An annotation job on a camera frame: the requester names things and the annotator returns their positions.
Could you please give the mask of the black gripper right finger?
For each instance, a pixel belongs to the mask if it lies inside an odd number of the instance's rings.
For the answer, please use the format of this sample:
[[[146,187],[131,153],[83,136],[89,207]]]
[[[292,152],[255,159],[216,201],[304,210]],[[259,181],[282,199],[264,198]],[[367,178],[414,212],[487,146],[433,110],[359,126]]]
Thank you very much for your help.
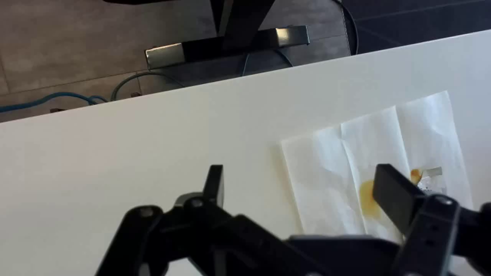
[[[405,235],[427,195],[391,164],[378,164],[373,199]]]

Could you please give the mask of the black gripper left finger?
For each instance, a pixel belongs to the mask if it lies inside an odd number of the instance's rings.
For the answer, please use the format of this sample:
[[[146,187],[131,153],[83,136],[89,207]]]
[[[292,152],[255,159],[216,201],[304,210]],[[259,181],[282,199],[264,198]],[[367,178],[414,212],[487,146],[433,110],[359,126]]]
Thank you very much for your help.
[[[223,170],[224,170],[223,164],[213,164],[209,169],[209,173],[204,182],[204,190],[203,190],[203,195],[209,198],[212,202],[215,202],[216,205],[221,205],[224,201]]]

